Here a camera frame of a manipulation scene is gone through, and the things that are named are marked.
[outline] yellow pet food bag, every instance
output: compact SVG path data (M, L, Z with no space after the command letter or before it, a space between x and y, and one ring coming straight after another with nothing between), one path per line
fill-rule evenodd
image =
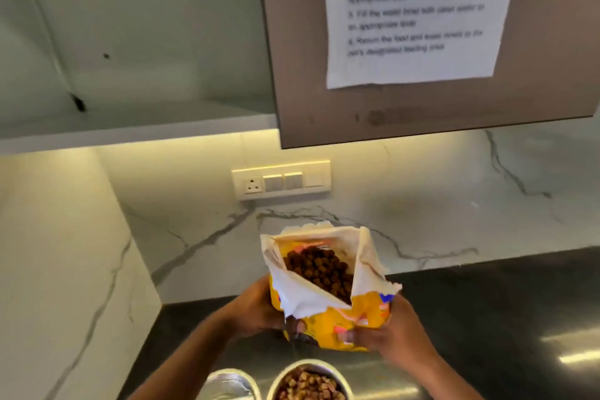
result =
M366 351L341 342L337 334L354 326L381 326L389 317L389 303L401 289L401 285L386 281L370 231L322 222L286 228L277 236L262 234L260 242L271 274L273 306L286 317L303 320L305 337L321 348ZM286 268L283 258L291 251L301 253L314 246L333 250L348 264L348 272L354 275L351 305Z

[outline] person's left hand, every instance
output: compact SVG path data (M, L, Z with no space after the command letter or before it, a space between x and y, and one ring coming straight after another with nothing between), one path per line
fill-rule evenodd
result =
M283 329L283 313L271 305L269 276L253 283L218 313L231 322L236 336L247 337L264 329Z

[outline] black countertop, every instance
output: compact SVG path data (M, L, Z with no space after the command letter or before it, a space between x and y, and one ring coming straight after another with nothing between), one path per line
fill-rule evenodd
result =
M440 354L488 400L600 399L600 247L392 275ZM230 298L163 307L120 399ZM214 369L251 374L262 395L300 358L348 379L356 400L429 396L375 354L290 344L265 332L231 345Z

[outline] stainless steel bowl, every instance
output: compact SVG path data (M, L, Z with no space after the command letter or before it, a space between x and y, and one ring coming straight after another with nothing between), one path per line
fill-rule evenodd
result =
M248 373L226 368L208 375L197 400L262 400L259 387Z
M269 389L269 393L266 396L266 400L277 400L277 392L279 392L283 386L285 377L291 373L299 374L303 371L317 373L318 375L325 375L329 378L333 378L338 383L339 389L346 396L346 399L354 400L352 389L350 389L348 382L341 375L341 373L338 372L333 365L330 365L327 362L319 359L303 359L285 367L283 371L277 375L275 381L273 381L273 384Z

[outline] hand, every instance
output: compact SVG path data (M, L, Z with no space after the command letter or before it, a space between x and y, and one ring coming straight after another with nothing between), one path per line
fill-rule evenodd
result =
M400 293L392 302L389 320L380 328L355 327L338 336L382 357L415 376L441 358L425 333L415 310Z
M247 337L264 329L283 329L283 313L271 305L269 277L262 277L217 313L232 324L236 336Z

